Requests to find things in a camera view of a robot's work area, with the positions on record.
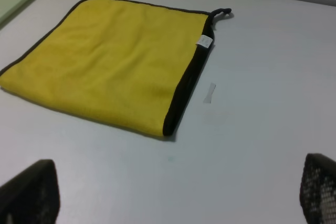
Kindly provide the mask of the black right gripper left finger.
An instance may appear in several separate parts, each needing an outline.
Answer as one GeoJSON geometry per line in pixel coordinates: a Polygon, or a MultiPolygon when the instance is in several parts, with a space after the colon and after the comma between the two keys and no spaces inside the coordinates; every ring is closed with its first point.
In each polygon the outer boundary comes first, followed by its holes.
{"type": "Polygon", "coordinates": [[[41,159],[1,186],[1,223],[56,223],[60,194],[55,163],[41,159]]]}

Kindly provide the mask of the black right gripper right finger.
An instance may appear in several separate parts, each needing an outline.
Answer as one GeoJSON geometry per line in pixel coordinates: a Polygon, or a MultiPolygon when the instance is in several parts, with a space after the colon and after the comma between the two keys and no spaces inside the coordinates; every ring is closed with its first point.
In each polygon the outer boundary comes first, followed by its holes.
{"type": "Polygon", "coordinates": [[[300,205],[307,223],[335,223],[335,161],[320,153],[306,155],[300,205]]]}

